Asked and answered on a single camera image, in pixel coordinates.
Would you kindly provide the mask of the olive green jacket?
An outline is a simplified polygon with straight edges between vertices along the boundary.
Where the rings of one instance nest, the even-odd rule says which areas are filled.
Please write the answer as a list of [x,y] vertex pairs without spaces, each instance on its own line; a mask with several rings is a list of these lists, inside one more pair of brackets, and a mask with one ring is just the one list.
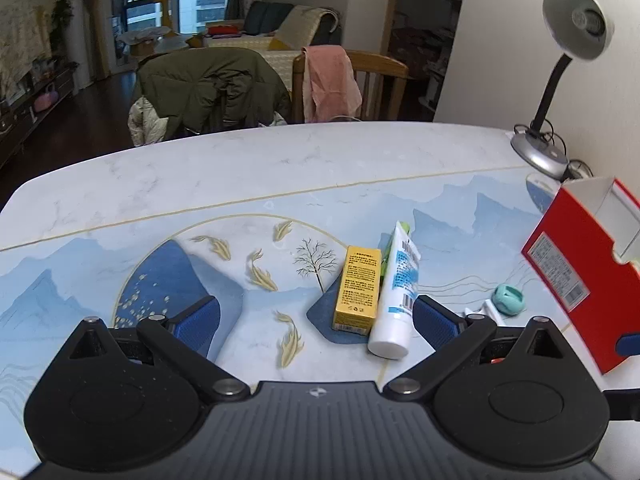
[[222,47],[186,49],[143,60],[128,113],[136,148],[230,130],[291,121],[291,93],[258,52]]

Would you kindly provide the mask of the white desk lamp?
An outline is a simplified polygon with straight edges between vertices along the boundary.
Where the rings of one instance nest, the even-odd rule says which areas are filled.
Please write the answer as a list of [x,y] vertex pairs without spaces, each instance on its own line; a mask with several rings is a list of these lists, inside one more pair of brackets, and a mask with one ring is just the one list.
[[592,62],[606,51],[614,35],[613,21],[597,0],[542,0],[544,24],[562,51],[550,74],[533,120],[513,128],[511,148],[547,177],[562,181],[570,159],[565,143],[554,144],[554,134],[544,132],[548,113],[568,66]]

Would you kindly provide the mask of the blue landscape table mat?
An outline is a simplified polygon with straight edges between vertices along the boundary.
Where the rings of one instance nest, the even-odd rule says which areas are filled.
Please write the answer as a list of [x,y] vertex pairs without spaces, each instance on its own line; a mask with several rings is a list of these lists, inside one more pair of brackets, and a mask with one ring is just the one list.
[[130,328],[218,300],[195,325],[204,354],[244,382],[385,382],[427,356],[371,356],[337,332],[326,301],[350,246],[384,249],[397,222],[420,252],[418,289],[458,313],[509,284],[536,314],[567,316],[521,250],[554,187],[521,167],[285,193],[50,238],[1,254],[1,471],[37,463],[23,425],[29,393],[76,325]]

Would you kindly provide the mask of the red cardboard box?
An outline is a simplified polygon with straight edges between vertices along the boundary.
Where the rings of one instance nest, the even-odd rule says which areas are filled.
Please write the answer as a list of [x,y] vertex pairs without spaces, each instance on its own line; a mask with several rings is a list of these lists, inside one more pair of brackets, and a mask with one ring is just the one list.
[[615,345],[623,334],[639,333],[639,200],[621,180],[562,184],[522,255],[602,374],[630,357]]

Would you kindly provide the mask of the white blue cream tube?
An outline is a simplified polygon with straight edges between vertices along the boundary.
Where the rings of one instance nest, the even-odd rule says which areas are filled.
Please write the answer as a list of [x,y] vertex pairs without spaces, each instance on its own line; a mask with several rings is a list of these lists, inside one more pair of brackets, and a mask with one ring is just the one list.
[[421,260],[418,248],[410,236],[404,237],[397,222],[390,260],[378,297],[378,314],[368,340],[368,350],[388,360],[401,360],[409,353]]

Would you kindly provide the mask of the pink cloth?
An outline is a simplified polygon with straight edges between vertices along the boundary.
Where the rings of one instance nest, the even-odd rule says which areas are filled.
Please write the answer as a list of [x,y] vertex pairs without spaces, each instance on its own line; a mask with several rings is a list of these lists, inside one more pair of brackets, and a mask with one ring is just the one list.
[[330,122],[337,117],[355,117],[362,95],[347,52],[333,44],[308,47],[303,52],[304,121]]

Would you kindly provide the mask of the green highlighter marker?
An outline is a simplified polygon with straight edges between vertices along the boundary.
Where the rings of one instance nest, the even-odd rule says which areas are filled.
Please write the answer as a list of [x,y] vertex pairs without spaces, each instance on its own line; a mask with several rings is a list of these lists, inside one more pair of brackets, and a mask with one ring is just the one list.
[[[404,237],[408,237],[410,234],[410,224],[405,221],[398,221],[397,225],[402,232],[404,232]],[[388,265],[388,260],[390,260],[390,253],[392,252],[393,244],[395,239],[395,233],[390,234],[390,239],[382,251],[382,260],[381,260],[381,280],[384,280],[386,275],[386,269]]]

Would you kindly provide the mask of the dark tv cabinet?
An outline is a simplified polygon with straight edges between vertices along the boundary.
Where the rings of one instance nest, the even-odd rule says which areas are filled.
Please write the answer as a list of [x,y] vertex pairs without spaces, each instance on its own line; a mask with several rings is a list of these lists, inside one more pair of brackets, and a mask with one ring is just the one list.
[[1,111],[1,166],[18,152],[47,118],[75,91],[77,63],[65,62]]

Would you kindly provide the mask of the sofa with blanket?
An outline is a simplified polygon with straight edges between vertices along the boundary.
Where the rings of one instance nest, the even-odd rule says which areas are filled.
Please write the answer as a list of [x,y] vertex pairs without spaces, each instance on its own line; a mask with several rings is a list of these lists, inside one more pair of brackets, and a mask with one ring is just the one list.
[[293,6],[280,26],[268,35],[236,38],[205,38],[206,48],[241,48],[258,52],[292,90],[293,63],[303,48],[341,44],[342,24],[338,13],[320,6]]

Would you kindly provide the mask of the wooden chair with pink cloth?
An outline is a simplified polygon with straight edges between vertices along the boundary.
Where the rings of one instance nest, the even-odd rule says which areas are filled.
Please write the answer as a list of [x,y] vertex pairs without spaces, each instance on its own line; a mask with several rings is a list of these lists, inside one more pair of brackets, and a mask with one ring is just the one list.
[[[408,67],[389,56],[346,50],[352,61],[354,76],[362,95],[362,104],[355,117],[337,117],[331,122],[379,122],[396,120],[409,77]],[[293,63],[292,121],[303,124],[304,52]]]

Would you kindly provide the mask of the yellow small carton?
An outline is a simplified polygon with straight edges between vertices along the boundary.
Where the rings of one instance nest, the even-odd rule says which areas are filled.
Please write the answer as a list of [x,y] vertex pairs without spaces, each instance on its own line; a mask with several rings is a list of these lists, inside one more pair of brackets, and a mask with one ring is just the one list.
[[368,336],[378,314],[382,255],[349,246],[334,307],[332,328]]

